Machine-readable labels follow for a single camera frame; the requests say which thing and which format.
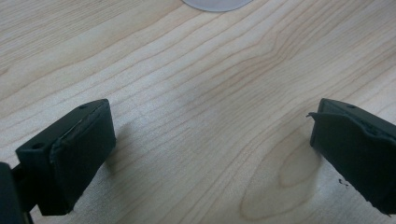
wooden surface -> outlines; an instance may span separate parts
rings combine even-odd
[[[396,123],[396,1],[0,2],[0,159],[107,98],[117,148],[36,223],[395,223],[309,146],[326,97]]]

wooden table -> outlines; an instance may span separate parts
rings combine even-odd
[[[396,2],[0,2],[0,159],[107,98],[118,144],[35,223],[395,223],[309,146],[321,98],[396,123]]]

